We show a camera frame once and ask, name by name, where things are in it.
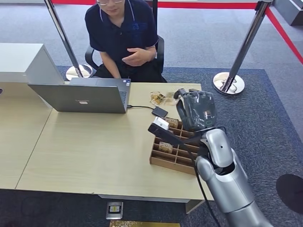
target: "wooden compartment tray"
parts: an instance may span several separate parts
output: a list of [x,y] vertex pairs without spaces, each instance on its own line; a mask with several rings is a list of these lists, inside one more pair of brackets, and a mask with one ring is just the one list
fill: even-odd
[[[169,130],[174,132],[175,135],[181,140],[186,140],[193,136],[193,132],[184,130],[181,122],[179,122],[177,128],[169,127]],[[150,164],[195,175],[193,164],[187,151],[179,148],[179,145],[173,146],[172,154],[159,151],[159,144],[162,141],[162,140],[160,138],[155,137],[153,150],[150,157]],[[197,143],[189,143],[186,144],[186,146],[191,151],[195,158],[197,156],[199,151],[199,145]]]

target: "man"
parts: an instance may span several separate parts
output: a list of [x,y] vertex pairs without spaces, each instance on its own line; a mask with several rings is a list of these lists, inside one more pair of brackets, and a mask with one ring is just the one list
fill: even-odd
[[97,0],[85,14],[92,48],[103,64],[94,75],[164,82],[155,57],[158,35],[152,9],[143,0]]

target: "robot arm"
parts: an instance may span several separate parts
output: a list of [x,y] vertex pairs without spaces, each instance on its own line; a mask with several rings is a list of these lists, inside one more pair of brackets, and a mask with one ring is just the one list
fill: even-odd
[[[217,115],[212,94],[180,89],[175,98],[182,97],[177,109],[186,130],[194,130],[207,154],[199,154],[195,163],[198,173],[206,182],[218,207],[230,227],[271,227],[257,206],[247,175],[233,150],[227,135],[215,128]],[[159,125],[152,124],[149,131],[171,144],[180,144],[176,136]]]

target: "dark blue rug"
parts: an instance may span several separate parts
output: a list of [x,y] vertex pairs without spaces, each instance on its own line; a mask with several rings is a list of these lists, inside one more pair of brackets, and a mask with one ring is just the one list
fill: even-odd
[[[58,67],[63,74],[67,68]],[[240,70],[245,91],[225,97],[212,85],[212,77],[222,71],[228,70],[165,68],[163,76],[171,83],[201,83],[203,90],[212,92],[218,124],[227,128],[260,209],[277,227],[303,226],[303,217],[282,203],[275,188],[280,175],[303,177],[303,146],[266,72]],[[10,220],[18,224],[17,227],[107,227],[107,203],[97,195],[3,190],[0,193],[0,227]],[[215,203],[212,207],[222,226],[227,226]],[[186,215],[184,205],[180,203],[125,201],[123,219],[215,226],[206,204]]]

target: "armrest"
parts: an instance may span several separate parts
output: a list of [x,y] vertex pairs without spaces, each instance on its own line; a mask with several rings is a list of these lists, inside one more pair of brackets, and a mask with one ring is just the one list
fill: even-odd
[[157,48],[157,62],[159,69],[161,73],[163,72],[164,67],[164,39],[158,35],[159,42]]
[[99,68],[99,66],[97,66],[96,63],[94,62],[94,60],[92,59],[92,54],[94,53],[94,49],[93,49],[91,46],[88,46],[88,48],[87,49],[87,51],[85,52],[85,61],[93,67],[95,70],[97,70]]

